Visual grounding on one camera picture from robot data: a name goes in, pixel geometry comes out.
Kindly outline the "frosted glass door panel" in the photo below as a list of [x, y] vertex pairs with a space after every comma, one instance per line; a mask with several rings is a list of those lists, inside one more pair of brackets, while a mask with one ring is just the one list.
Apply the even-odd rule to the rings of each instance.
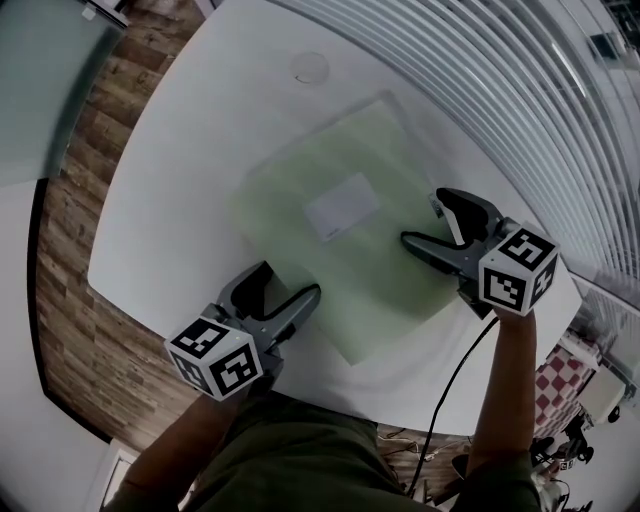
[[0, 0], [0, 187], [58, 174], [125, 0]]

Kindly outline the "red white checkered cloth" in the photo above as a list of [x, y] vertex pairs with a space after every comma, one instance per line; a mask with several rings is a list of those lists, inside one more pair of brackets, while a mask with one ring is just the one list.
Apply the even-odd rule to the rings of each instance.
[[534, 437], [553, 437], [580, 412], [578, 395], [595, 371], [556, 345], [536, 371]]

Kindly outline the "person's left forearm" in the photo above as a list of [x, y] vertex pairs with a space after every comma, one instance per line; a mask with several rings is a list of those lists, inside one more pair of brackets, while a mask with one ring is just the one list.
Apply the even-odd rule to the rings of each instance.
[[246, 390], [223, 402], [201, 395], [130, 466], [121, 487], [176, 506], [224, 440]]

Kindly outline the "person's right forearm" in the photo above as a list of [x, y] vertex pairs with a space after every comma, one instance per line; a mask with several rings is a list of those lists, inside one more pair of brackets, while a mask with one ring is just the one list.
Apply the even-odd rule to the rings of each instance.
[[533, 312], [496, 311], [499, 333], [466, 473], [527, 452], [535, 426], [537, 331]]

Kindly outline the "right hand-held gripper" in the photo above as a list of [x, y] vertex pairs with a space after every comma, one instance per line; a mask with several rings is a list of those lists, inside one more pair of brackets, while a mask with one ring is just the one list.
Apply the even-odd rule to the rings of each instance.
[[460, 275], [460, 295], [479, 318], [494, 307], [527, 315], [553, 284], [559, 244], [528, 222], [503, 218], [472, 193], [441, 187], [436, 197], [454, 214], [465, 244], [404, 231], [403, 247], [445, 274]]

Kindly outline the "clear plastic round lid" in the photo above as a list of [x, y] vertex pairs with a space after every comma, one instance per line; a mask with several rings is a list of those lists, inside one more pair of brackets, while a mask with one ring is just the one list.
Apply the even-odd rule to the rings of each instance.
[[295, 55], [290, 62], [290, 73], [299, 83], [304, 85], [320, 85], [330, 74], [329, 62], [317, 52], [304, 52]]

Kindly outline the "round white table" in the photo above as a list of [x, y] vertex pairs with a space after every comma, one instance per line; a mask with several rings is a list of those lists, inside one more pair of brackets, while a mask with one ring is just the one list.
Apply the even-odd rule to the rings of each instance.
[[[320, 85], [292, 58], [329, 62]], [[390, 92], [437, 186], [534, 216], [497, 166], [397, 72], [320, 24], [267, 0], [225, 0], [145, 107], [119, 161], [93, 245], [90, 285], [162, 338], [199, 315], [257, 254], [232, 226], [231, 194], [257, 165], [351, 107]], [[403, 339], [349, 364], [315, 324], [282, 345], [276, 389], [378, 423], [469, 435], [497, 330], [460, 299]]]

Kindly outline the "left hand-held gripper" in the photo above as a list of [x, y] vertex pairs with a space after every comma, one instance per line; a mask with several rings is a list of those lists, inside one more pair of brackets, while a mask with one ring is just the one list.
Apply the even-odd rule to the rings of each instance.
[[266, 261], [242, 271], [222, 288], [219, 304], [209, 304], [164, 341], [184, 382], [216, 401], [258, 380], [265, 388], [274, 384], [283, 365], [278, 345], [311, 317], [321, 288], [307, 286], [265, 315], [273, 275]]

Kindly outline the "light green cloth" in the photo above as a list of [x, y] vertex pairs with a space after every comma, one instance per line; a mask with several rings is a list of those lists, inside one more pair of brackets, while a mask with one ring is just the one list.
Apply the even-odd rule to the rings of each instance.
[[384, 91], [260, 164], [229, 209], [287, 288], [319, 285], [314, 320], [354, 365], [455, 298], [455, 279], [400, 241], [405, 231], [452, 240], [434, 199], [407, 116]]

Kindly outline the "olive green shirt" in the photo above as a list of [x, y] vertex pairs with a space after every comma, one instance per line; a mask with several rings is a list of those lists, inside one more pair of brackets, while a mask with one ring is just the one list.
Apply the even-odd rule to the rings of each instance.
[[438, 512], [407, 497], [377, 449], [374, 423], [277, 393], [241, 409], [178, 509], [121, 487], [105, 512]]

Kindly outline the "glass partition with white blinds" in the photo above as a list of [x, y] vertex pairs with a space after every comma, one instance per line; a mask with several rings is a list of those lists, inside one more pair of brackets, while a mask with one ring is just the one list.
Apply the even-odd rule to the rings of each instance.
[[640, 291], [640, 99], [564, 0], [272, 0], [422, 91], [505, 174], [575, 273]]

